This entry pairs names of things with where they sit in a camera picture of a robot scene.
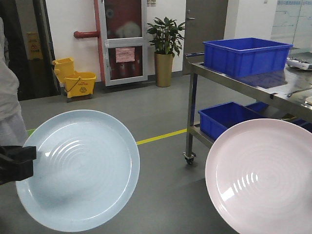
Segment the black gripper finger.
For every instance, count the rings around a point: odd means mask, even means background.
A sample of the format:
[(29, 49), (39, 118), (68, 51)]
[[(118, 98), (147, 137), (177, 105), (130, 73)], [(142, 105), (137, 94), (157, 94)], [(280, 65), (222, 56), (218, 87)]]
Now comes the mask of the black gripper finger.
[(34, 175), (36, 146), (0, 147), (0, 184), (22, 181)]

